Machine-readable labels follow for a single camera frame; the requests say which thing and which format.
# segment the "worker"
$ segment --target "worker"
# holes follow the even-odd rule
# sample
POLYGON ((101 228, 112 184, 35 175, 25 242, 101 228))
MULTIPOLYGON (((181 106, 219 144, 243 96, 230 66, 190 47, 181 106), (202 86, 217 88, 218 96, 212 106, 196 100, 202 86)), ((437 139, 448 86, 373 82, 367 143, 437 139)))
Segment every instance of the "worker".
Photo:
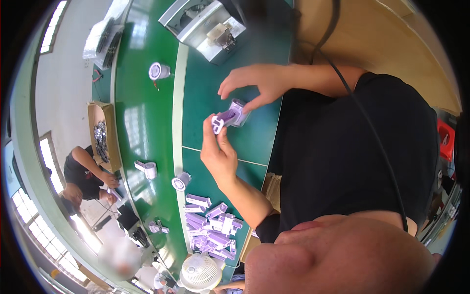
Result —
POLYGON ((65 159, 63 174, 66 184, 62 195, 76 210, 79 211, 82 200, 104 199, 109 205, 116 202, 116 197, 100 186, 106 184, 109 188, 117 188, 119 181, 114 174, 105 172, 96 164, 92 146, 72 149, 65 159))
POLYGON ((246 258, 244 293, 413 293, 435 267, 415 239, 425 220, 439 156, 436 113, 402 80, 338 66, 363 113, 329 65, 256 64, 231 71, 219 95, 257 86, 243 111, 282 102, 281 211, 236 176, 236 150, 224 127, 203 123, 201 160, 262 244, 246 258))
POLYGON ((173 288, 170 288, 166 284, 166 277, 161 273, 157 273, 155 275, 155 278, 153 279, 153 287, 155 294, 175 294, 179 289, 177 285, 173 286, 173 288))

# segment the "black t-shirt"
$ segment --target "black t-shirt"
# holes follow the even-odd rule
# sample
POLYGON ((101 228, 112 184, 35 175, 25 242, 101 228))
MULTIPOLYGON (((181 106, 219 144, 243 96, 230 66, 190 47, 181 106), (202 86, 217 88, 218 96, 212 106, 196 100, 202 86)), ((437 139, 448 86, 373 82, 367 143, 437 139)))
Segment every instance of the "black t-shirt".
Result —
MULTIPOLYGON (((386 74, 363 74, 354 93, 385 148, 405 214, 419 228, 439 158, 436 113, 413 87, 386 74)), ((354 100, 300 89, 288 94, 302 103, 291 110, 282 139, 281 214, 256 228, 260 240, 272 243, 282 231, 322 215, 399 212, 379 146, 354 100)))
MULTIPOLYGON (((85 150, 93 157, 93 148, 91 146, 88 146, 85 150)), ((83 200, 100 198, 100 186, 104 185, 103 181, 73 159, 72 152, 65 159, 63 175, 67 183, 76 184, 82 190, 83 200)))

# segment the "box of metal parts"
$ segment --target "box of metal parts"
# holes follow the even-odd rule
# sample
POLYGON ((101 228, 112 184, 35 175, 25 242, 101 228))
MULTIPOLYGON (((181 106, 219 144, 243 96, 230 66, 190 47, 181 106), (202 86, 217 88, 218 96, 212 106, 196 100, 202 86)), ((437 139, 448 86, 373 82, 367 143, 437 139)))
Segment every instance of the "box of metal parts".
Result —
POLYGON ((114 107, 110 103, 94 101, 88 104, 88 124, 96 164, 114 173, 121 168, 118 151, 114 107))

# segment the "gray machine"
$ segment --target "gray machine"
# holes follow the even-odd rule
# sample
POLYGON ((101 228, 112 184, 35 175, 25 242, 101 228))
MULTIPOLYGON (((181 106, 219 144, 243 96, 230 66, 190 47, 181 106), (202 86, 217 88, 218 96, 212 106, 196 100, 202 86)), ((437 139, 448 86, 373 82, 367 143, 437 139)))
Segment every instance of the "gray machine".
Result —
POLYGON ((183 44, 222 64, 246 38, 246 28, 217 0, 176 0, 158 20, 183 44))

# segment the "green workbench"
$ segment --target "green workbench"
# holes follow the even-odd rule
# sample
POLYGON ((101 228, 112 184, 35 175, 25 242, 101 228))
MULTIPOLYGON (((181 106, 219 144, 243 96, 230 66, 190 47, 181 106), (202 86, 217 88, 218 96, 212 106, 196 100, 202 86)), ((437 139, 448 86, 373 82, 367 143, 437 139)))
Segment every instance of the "green workbench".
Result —
MULTIPOLYGON (((211 113, 228 108, 230 100, 222 101, 217 90, 232 69, 253 63, 287 64, 290 35, 281 32, 275 37, 258 36, 257 42, 249 41, 223 65, 215 66, 195 49, 188 50, 180 45, 158 22, 172 3, 173 0, 156 1, 148 7, 137 1, 131 4, 114 65, 115 77, 111 79, 114 89, 111 88, 110 95, 114 92, 111 101, 114 101, 116 111, 123 166, 121 176, 151 242, 160 249, 165 264, 178 278, 188 254, 188 240, 180 218, 184 194, 179 192, 177 195, 171 179, 178 170, 184 169, 193 177, 187 193, 211 197, 215 205, 223 201, 229 206, 227 212, 242 219, 199 158, 202 121, 211 113), (172 72, 176 69, 175 75, 157 82, 159 90, 148 76, 150 65, 157 61, 169 65, 172 72), (181 117, 175 116, 179 111, 181 117), (158 176, 147 180, 144 173, 134 167, 136 160, 156 162, 158 176), (170 229, 169 234, 152 234, 148 230, 147 223, 156 219, 170 229)), ((93 88, 94 99, 98 93, 103 99, 105 94, 102 94, 100 84, 97 86, 93 88)), ((234 91, 230 98, 247 102, 257 95, 256 87, 246 87, 234 91)), ((261 189, 266 175, 280 107, 279 99, 253 111, 242 128, 229 127, 227 131, 240 159, 237 175, 257 189, 261 189)), ((233 275, 248 230, 249 226, 244 222, 235 236, 237 256, 235 261, 226 260, 222 283, 228 282, 233 275)))

